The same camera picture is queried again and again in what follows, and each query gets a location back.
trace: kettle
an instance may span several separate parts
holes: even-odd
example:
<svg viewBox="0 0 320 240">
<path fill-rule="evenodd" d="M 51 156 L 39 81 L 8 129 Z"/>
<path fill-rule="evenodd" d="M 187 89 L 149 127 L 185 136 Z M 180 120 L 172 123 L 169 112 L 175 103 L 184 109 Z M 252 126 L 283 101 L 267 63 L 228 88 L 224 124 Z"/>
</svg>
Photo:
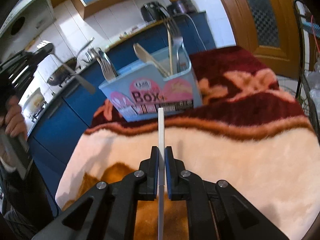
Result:
<svg viewBox="0 0 320 240">
<path fill-rule="evenodd" d="M 88 49 L 87 52 L 85 53 L 87 60 L 86 59 L 82 59 L 82 61 L 84 61 L 87 64 L 91 64 L 93 62 L 95 62 L 97 60 L 97 57 L 99 57 L 98 52 L 95 49 Z"/>
<path fill-rule="evenodd" d="M 158 1 L 152 1 L 144 4 L 140 11 L 146 22 L 152 22 L 166 18 L 165 9 L 163 10 L 163 8 L 163 5 Z"/>
</svg>

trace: red wire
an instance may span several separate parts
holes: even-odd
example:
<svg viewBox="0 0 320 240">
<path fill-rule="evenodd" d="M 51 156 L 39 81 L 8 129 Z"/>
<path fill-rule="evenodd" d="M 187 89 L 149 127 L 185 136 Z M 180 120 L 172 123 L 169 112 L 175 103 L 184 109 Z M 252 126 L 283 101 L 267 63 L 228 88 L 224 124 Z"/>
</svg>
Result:
<svg viewBox="0 0 320 240">
<path fill-rule="evenodd" d="M 313 37 L 315 38 L 315 42 L 316 42 L 316 46 L 317 46 L 317 49 L 318 49 L 318 53 L 320 54 L 320 50 L 319 50 L 319 45 L 318 45 L 318 41 L 317 41 L 317 38 L 316 38 L 315 29 L 313 27 L 313 15 L 311 16 L 311 28 L 312 28 L 312 32 L 313 32 Z"/>
</svg>

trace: screw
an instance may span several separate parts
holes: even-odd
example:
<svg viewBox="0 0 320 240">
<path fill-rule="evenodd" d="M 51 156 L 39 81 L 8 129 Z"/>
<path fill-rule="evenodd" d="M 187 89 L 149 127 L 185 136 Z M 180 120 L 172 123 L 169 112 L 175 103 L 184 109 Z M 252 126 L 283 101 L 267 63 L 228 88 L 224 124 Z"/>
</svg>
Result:
<svg viewBox="0 0 320 240">
<path fill-rule="evenodd" d="M 134 175 L 139 178 L 139 177 L 142 177 L 144 175 L 144 172 L 143 171 L 135 171 L 134 172 Z"/>
<path fill-rule="evenodd" d="M 218 185 L 219 185 L 219 187 L 227 187 L 229 184 L 228 184 L 228 182 L 226 182 L 225 180 L 219 180 L 218 181 Z"/>
<path fill-rule="evenodd" d="M 107 186 L 107 184 L 104 181 L 100 181 L 97 183 L 97 188 L 98 189 L 103 189 Z"/>
<path fill-rule="evenodd" d="M 181 176 L 184 177 L 184 178 L 185 178 L 185 177 L 189 177 L 189 176 L 191 175 L 190 171 L 181 171 L 180 174 L 181 174 Z"/>
</svg>

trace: fleece blanket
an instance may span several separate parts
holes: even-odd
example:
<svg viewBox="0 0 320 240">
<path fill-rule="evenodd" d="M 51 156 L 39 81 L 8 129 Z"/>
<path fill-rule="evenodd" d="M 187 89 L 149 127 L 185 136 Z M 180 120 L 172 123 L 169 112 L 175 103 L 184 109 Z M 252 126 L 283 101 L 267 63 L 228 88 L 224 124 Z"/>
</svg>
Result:
<svg viewBox="0 0 320 240">
<path fill-rule="evenodd" d="M 289 239 L 302 239 L 320 211 L 320 148 L 300 105 L 240 47 L 190 59 L 203 106 L 165 118 L 165 145 L 186 169 L 211 182 L 227 180 Z M 64 171 L 58 205 L 66 208 L 100 179 L 111 183 L 138 169 L 157 136 L 157 120 L 128 123 L 106 100 Z M 136 228 L 154 232 L 135 239 L 155 239 L 157 212 L 148 203 L 138 205 Z M 185 206 L 166 201 L 165 239 L 186 239 L 184 214 Z"/>
</svg>

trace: utensil holder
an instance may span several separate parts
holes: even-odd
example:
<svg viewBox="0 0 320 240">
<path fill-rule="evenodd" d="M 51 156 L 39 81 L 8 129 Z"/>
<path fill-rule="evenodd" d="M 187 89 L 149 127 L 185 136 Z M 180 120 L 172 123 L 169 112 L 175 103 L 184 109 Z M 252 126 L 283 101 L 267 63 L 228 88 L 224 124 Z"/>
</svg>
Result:
<svg viewBox="0 0 320 240">
<path fill-rule="evenodd" d="M 169 48 L 152 56 L 170 72 Z M 151 63 L 137 60 L 118 70 L 119 76 L 99 89 L 128 121 L 156 118 L 158 108 L 165 115 L 181 113 L 202 105 L 196 76 L 185 49 L 179 51 L 181 72 L 164 78 Z"/>
</svg>

